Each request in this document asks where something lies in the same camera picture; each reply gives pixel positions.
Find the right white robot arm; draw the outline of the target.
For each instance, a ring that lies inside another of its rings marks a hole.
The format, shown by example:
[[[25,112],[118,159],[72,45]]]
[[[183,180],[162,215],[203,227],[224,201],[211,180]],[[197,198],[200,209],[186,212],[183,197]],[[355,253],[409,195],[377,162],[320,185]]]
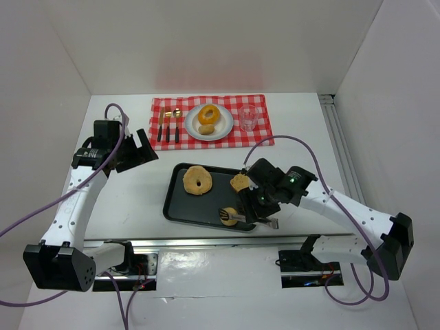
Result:
[[[409,216],[376,211],[332,188],[313,173],[292,166],[287,172],[261,158],[230,182],[239,198],[239,211],[219,209],[224,223],[246,223],[278,228],[281,204],[312,211],[348,230],[352,237],[307,237],[301,250],[321,263],[366,265],[373,273],[396,281],[414,245]]]

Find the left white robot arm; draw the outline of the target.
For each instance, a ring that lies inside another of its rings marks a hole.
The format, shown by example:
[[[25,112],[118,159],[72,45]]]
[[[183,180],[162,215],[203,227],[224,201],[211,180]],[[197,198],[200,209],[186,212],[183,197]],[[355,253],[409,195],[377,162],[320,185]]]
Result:
[[[29,244],[23,260],[39,289],[86,292],[97,275],[115,268],[127,273],[139,261],[128,241],[106,240],[84,251],[85,232],[100,191],[111,171],[121,173],[157,160],[144,129],[137,130],[140,146],[132,135],[120,136],[116,120],[96,120],[93,135],[75,152],[67,198],[37,244]]]

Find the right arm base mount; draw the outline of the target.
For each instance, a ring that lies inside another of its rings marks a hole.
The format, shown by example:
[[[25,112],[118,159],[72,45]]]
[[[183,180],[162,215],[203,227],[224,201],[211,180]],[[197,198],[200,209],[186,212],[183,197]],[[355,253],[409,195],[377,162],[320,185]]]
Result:
[[[280,269],[282,288],[343,286],[339,263],[321,263],[300,250],[280,250],[275,264]]]

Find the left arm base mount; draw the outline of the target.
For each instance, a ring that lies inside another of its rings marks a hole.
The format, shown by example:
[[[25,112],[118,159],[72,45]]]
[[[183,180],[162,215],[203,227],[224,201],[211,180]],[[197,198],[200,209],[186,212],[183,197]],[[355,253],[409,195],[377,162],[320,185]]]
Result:
[[[121,292],[152,292],[157,289],[158,265],[157,252],[135,253],[133,265],[111,267],[107,272],[112,275]]]

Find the orange glazed donut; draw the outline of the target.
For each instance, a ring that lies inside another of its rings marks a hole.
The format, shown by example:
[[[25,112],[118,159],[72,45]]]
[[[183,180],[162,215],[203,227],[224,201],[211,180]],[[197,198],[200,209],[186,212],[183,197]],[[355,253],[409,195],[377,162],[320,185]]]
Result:
[[[198,121],[200,124],[216,124],[220,116],[220,112],[217,106],[213,104],[207,104],[202,107],[198,113]]]

